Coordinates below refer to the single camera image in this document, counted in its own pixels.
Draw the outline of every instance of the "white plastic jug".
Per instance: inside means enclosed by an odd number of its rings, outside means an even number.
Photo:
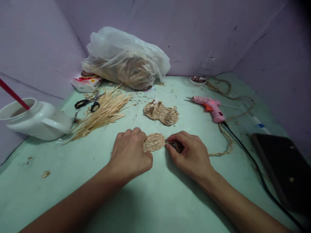
[[[16,101],[0,110],[0,120],[6,121],[7,127],[42,140],[54,140],[71,133],[72,119],[56,107],[34,98],[23,101],[30,107],[28,111]]]

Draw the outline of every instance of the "forearm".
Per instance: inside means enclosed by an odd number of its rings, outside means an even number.
[[[100,208],[126,182],[107,167],[84,185],[46,211],[21,232],[71,232]]]
[[[198,181],[241,232],[290,232],[233,188],[219,173]]]

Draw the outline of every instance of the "hand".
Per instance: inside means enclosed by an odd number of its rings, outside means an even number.
[[[118,133],[107,167],[114,175],[129,182],[152,167],[153,156],[144,152],[143,144],[147,136],[140,128]]]
[[[180,154],[172,145],[166,144],[176,166],[190,178],[199,182],[214,175],[215,170],[210,163],[207,148],[198,136],[181,131],[169,136],[167,141],[179,141],[185,147]]]

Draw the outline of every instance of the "lavender wall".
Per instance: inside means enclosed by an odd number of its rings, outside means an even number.
[[[234,68],[311,160],[311,30],[291,0]]]
[[[70,79],[81,71],[86,56],[63,13],[53,0],[2,0],[0,15],[0,78],[22,98],[58,105],[71,93]],[[14,101],[1,88],[0,98],[0,108]],[[3,122],[0,132],[1,164],[25,136]]]
[[[84,48],[112,26],[159,46],[172,75],[231,71],[288,0],[56,0]]]

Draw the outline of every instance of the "power cord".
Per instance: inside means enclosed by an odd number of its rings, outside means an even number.
[[[306,232],[306,229],[303,228],[303,226],[281,205],[281,203],[278,202],[278,200],[272,195],[272,193],[270,192],[270,190],[268,189],[265,180],[263,179],[262,173],[259,169],[258,164],[256,163],[256,161],[254,160],[254,158],[252,157],[252,155],[249,153],[249,151],[246,149],[246,147],[244,146],[244,144],[237,138],[237,136],[235,136],[235,134],[231,131],[231,129],[229,128],[227,122],[223,121],[222,124],[224,126],[226,126],[226,128],[230,131],[230,133],[237,139],[237,141],[241,144],[241,146],[243,147],[244,151],[248,154],[248,156],[251,158],[251,160],[253,161],[253,163],[255,164],[255,167],[258,171],[262,186],[264,188],[264,190],[266,191],[266,193],[268,194],[268,196],[275,202],[275,204],[299,227],[299,229],[302,232]]]

